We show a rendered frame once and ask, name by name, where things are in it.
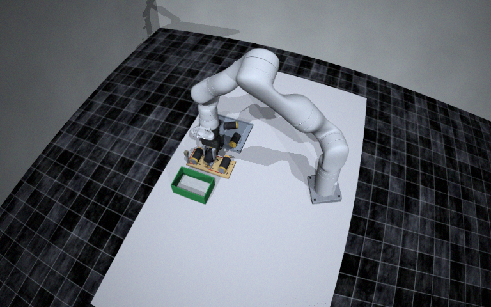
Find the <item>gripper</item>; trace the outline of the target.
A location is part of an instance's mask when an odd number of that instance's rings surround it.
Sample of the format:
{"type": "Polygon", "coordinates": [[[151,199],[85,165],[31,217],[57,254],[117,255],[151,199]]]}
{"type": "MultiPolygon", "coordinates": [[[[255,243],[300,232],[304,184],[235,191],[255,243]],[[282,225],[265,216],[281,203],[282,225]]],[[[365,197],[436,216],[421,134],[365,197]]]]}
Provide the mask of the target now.
{"type": "Polygon", "coordinates": [[[201,138],[201,143],[203,144],[202,149],[204,156],[206,155],[207,146],[213,147],[212,149],[212,158],[215,160],[216,151],[215,149],[219,147],[221,144],[221,136],[219,135],[219,116],[211,121],[204,121],[199,117],[199,127],[193,128],[191,130],[191,134],[198,138],[201,138]]]}

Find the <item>green open-top box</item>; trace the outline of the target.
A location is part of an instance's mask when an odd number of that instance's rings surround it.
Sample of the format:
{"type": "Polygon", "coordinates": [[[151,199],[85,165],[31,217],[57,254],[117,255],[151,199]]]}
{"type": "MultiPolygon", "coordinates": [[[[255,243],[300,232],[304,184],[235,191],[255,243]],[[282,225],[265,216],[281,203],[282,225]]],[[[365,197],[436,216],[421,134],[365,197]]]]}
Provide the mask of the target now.
{"type": "Polygon", "coordinates": [[[181,166],[171,188],[174,193],[205,205],[214,189],[214,179],[181,166]]]}

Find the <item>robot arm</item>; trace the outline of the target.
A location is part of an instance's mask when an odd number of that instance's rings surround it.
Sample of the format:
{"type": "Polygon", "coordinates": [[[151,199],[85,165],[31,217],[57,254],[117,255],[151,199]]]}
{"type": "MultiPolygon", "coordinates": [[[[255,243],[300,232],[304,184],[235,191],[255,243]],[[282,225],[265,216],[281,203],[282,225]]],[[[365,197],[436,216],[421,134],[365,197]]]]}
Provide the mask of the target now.
{"type": "Polygon", "coordinates": [[[314,188],[320,196],[334,196],[349,153],[346,139],[310,99],[299,94],[283,95],[274,89],[278,70],[279,59],[273,52],[262,48],[248,51],[227,69],[192,87],[191,97],[198,103],[199,117],[204,121],[214,120],[219,97],[240,86],[297,130],[317,138],[323,154],[318,161],[314,188]]]}

